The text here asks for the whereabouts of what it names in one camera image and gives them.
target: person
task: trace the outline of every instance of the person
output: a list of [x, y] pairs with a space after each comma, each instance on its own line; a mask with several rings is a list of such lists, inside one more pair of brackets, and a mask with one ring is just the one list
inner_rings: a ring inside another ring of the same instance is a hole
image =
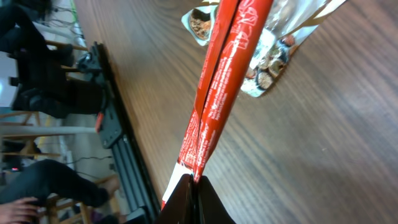
[[[98, 187], [65, 164], [49, 159], [39, 161], [27, 167], [0, 192], [0, 224], [31, 222], [52, 193], [87, 206], [100, 207], [118, 188], [117, 177]], [[116, 217], [108, 218], [111, 220], [101, 223], [118, 223]]]
[[42, 34], [20, 7], [13, 4], [0, 7], [0, 51], [13, 54], [20, 49], [26, 49], [35, 57], [51, 58], [66, 66], [73, 65], [71, 45], [50, 50]]

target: dark clothing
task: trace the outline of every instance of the dark clothing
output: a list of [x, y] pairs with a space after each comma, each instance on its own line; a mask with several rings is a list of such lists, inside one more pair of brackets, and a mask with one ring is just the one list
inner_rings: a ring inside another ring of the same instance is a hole
[[13, 54], [21, 48], [38, 57], [47, 57], [50, 53], [44, 37], [21, 8], [14, 5], [1, 7], [0, 51]]
[[105, 189], [80, 177], [65, 164], [46, 159], [27, 167], [16, 180], [0, 192], [0, 204], [24, 197], [35, 197], [35, 203], [44, 206], [51, 193], [99, 207], [108, 201]]

